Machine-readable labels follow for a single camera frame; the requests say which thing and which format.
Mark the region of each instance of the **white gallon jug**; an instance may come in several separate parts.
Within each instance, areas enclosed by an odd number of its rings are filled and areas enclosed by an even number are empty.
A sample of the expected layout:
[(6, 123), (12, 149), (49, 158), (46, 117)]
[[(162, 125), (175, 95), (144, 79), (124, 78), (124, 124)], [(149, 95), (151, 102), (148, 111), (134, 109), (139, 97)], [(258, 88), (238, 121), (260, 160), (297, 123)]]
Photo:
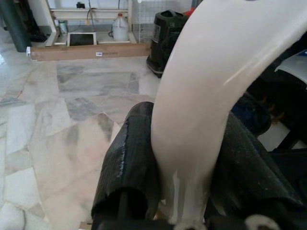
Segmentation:
[(118, 18), (113, 23), (113, 37), (115, 41), (128, 41), (128, 22), (119, 13)]

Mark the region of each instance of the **wire mesh panel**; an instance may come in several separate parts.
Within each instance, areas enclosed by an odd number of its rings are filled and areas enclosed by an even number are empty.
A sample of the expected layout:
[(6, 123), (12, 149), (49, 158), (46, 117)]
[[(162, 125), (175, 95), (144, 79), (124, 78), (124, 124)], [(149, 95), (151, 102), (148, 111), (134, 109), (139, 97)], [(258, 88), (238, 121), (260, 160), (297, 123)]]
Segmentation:
[(139, 43), (148, 43), (154, 30), (154, 17), (166, 10), (187, 11), (192, 0), (133, 0), (132, 31)]

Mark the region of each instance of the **white curved tube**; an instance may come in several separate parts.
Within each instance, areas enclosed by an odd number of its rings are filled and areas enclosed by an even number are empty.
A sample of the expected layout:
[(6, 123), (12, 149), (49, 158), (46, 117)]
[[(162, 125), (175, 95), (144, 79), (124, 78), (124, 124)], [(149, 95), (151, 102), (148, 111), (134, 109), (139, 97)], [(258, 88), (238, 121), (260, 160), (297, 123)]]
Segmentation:
[(229, 111), (306, 29), (306, 0), (204, 0), (189, 18), (152, 119), (160, 211), (171, 222), (202, 220)]

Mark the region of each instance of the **floor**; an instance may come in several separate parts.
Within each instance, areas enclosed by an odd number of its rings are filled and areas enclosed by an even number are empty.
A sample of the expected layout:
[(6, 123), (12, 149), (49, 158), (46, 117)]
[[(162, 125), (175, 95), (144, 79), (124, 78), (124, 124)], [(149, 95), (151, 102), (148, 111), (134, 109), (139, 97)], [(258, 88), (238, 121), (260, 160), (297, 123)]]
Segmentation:
[(146, 57), (32, 62), (0, 29), (0, 229), (90, 221), (105, 152), (159, 81)]

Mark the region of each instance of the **white plastic jug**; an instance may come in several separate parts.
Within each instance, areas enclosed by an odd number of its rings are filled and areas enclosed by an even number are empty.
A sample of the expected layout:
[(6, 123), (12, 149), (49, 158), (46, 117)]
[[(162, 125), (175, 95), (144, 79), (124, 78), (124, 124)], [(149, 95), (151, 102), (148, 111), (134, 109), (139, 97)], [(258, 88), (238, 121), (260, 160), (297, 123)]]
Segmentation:
[(128, 22), (119, 13), (118, 18), (113, 23), (113, 37), (115, 41), (128, 41)]

